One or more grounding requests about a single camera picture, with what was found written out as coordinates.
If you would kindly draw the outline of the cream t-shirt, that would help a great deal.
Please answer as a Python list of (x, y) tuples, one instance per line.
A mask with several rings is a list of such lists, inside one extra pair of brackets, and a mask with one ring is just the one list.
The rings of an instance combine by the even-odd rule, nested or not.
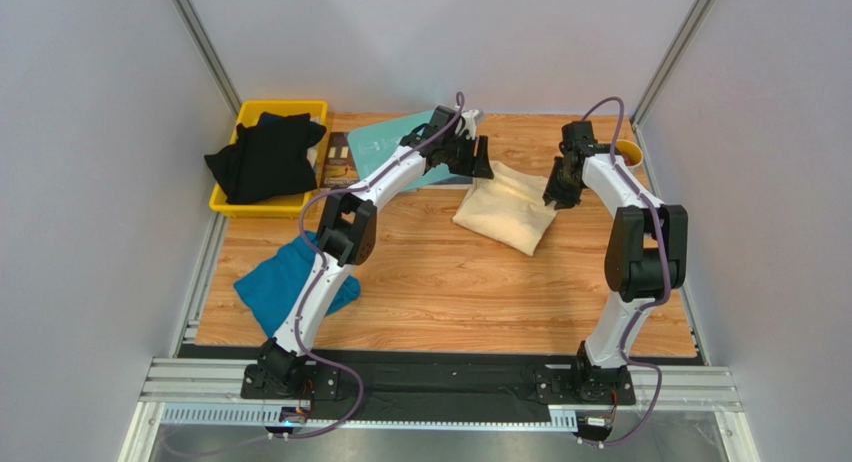
[(532, 257), (556, 216), (543, 201), (547, 179), (502, 162), (490, 167), (493, 177), (474, 180), (452, 221)]

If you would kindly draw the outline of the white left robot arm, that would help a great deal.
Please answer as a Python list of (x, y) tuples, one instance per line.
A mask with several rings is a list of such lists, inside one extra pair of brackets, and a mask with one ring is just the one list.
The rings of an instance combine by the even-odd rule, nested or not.
[(261, 346), (258, 357), (258, 368), (283, 389), (292, 392), (301, 384), (308, 358), (322, 360), (311, 353), (319, 325), (342, 283), (373, 252), (378, 213), (436, 165), (474, 178), (494, 177), (484, 135), (473, 139), (465, 133), (429, 139), (408, 135), (362, 182), (325, 194), (318, 242), (308, 244), (315, 253), (308, 279), (290, 314)]

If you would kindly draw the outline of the blue t-shirt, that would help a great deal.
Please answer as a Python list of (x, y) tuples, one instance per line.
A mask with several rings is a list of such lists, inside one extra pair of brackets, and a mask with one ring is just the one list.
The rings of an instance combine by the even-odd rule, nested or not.
[(315, 252), (296, 236), (233, 284), (268, 338), (274, 336), (300, 301), (314, 257)]

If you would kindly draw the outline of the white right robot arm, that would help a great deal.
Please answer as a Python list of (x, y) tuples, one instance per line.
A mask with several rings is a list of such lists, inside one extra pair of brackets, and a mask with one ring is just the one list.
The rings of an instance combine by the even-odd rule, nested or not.
[(559, 150), (544, 202), (557, 210), (573, 208), (591, 190), (613, 218), (604, 259), (610, 295), (578, 349), (572, 382), (618, 385), (642, 325), (684, 282), (688, 214), (649, 192), (606, 144), (562, 143)]

